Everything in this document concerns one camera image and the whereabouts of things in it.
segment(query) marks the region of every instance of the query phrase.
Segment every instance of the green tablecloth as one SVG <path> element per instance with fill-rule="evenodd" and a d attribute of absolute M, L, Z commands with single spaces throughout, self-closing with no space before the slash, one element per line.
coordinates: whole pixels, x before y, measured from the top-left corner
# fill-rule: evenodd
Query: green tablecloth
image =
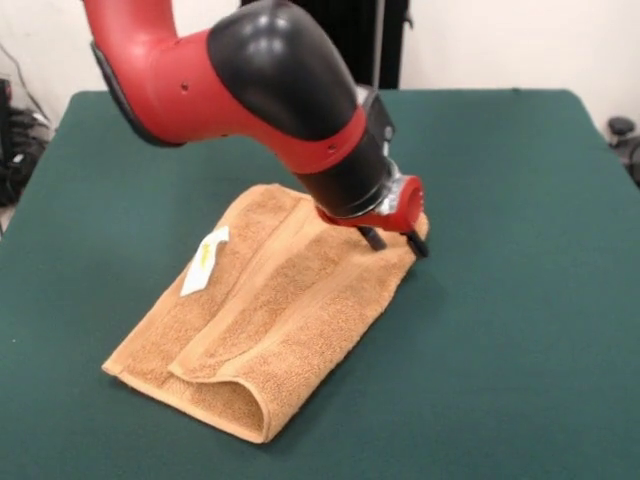
<path fill-rule="evenodd" d="M 640 196 L 567 92 L 385 92 L 432 257 L 266 446 L 100 366 L 260 145 L 141 143 L 75 96 L 0 243 L 0 478 L 640 478 Z"/>

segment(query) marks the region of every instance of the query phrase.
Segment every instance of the red robot arm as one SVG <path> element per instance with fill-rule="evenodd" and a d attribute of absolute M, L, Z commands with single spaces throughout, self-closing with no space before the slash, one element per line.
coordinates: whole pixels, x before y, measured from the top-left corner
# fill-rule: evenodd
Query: red robot arm
<path fill-rule="evenodd" d="M 423 210 L 420 179 L 387 157 L 394 126 L 377 92 L 355 84 L 303 9 L 261 0 L 179 37 L 171 0 L 84 0 L 92 48 L 134 131 L 164 147 L 245 135 L 273 151 L 335 225 L 407 236 Z"/>

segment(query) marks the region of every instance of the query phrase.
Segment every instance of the white label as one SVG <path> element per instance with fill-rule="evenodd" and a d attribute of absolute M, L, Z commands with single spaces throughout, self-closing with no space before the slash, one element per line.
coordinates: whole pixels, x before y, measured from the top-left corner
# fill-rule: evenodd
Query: white label
<path fill-rule="evenodd" d="M 182 291 L 180 292 L 181 297 L 202 290 L 207 286 L 213 267 L 216 265 L 218 245 L 228 241 L 229 227 L 219 228 L 204 237 L 184 279 Z"/>

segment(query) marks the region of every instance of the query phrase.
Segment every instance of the brown towel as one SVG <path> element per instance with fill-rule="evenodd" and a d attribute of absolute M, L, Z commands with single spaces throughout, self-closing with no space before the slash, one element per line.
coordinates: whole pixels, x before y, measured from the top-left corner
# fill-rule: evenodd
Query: brown towel
<path fill-rule="evenodd" d="M 189 265 L 103 365 L 129 386 L 209 425 L 268 442 L 389 304 L 415 258 L 382 233 L 324 224 L 307 195 L 252 187 L 217 227 L 207 286 L 180 296 Z M 425 216 L 419 223 L 424 236 Z"/>

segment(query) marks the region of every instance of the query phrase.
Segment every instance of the towel fold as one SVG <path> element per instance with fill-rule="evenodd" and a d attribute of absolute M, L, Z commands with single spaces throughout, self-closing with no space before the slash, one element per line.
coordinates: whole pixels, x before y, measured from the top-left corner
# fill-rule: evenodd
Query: towel fold
<path fill-rule="evenodd" d="M 220 430 L 270 441 L 391 302 L 415 257 L 381 232 L 374 252 L 313 200 L 279 185 L 240 195 L 216 228 L 207 286 L 180 296 L 187 265 L 104 363 L 108 374 Z M 418 231 L 424 237 L 422 216 Z"/>

